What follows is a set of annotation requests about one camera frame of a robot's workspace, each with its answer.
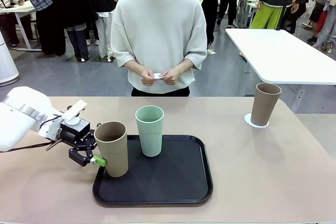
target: mint green cup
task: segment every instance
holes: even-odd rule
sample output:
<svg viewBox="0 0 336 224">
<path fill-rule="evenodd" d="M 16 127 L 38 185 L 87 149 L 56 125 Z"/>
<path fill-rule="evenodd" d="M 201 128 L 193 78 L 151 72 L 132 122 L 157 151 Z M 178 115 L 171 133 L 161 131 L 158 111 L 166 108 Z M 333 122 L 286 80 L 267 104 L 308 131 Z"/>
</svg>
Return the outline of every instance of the mint green cup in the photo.
<svg viewBox="0 0 336 224">
<path fill-rule="evenodd" d="M 162 147 L 164 112 L 157 106 L 144 106 L 135 113 L 142 153 L 147 157 L 158 156 Z"/>
</svg>

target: tray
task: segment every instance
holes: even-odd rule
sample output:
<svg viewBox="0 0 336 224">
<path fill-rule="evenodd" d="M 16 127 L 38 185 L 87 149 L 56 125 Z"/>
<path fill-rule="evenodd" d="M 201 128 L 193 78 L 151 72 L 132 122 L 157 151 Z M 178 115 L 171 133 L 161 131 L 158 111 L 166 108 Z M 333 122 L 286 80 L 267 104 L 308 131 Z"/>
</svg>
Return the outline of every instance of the tray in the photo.
<svg viewBox="0 0 336 224">
<path fill-rule="evenodd" d="M 104 205 L 200 204 L 213 184 L 203 142 L 194 136 L 164 135 L 157 157 L 142 154 L 138 135 L 128 136 L 129 169 L 112 178 L 100 167 L 93 183 Z"/>
</svg>

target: person's right hand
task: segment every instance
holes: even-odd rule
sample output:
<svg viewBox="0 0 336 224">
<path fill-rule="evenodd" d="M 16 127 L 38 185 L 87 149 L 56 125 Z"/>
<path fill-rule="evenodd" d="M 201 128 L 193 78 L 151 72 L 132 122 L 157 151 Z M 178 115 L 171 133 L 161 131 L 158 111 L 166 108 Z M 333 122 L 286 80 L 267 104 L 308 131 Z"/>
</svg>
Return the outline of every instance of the person's right hand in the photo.
<svg viewBox="0 0 336 224">
<path fill-rule="evenodd" d="M 259 10 L 262 5 L 263 5 L 263 1 L 258 1 L 258 3 L 257 3 L 257 9 Z"/>
<path fill-rule="evenodd" d="M 155 81 L 153 71 L 147 68 L 142 70 L 140 77 L 142 84 L 145 86 L 151 86 Z"/>
</svg>

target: brown cup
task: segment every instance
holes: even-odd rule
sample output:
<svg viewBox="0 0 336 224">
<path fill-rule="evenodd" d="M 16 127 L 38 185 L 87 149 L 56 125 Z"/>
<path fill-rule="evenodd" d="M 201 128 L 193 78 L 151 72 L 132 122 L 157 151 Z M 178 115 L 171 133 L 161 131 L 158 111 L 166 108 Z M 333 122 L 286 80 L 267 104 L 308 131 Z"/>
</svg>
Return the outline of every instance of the brown cup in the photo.
<svg viewBox="0 0 336 224">
<path fill-rule="evenodd" d="M 106 171 L 111 177 L 120 177 L 128 170 L 127 128 L 120 122 L 99 125 L 94 137 L 103 159 Z"/>
<path fill-rule="evenodd" d="M 270 83 L 259 83 L 254 96 L 251 123 L 265 126 L 281 94 L 281 88 Z"/>
</svg>

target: green pants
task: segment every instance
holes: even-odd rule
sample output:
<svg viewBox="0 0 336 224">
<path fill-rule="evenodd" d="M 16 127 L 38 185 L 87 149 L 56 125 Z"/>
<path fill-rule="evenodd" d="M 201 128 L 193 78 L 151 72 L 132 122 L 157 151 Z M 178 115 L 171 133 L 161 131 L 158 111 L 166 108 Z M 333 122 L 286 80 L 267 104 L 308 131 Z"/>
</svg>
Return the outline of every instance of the green pants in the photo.
<svg viewBox="0 0 336 224">
<path fill-rule="evenodd" d="M 266 22 L 269 20 L 267 29 L 276 29 L 280 19 L 281 10 L 281 7 L 271 7 L 262 4 L 252 21 L 251 28 L 264 29 Z"/>
</svg>

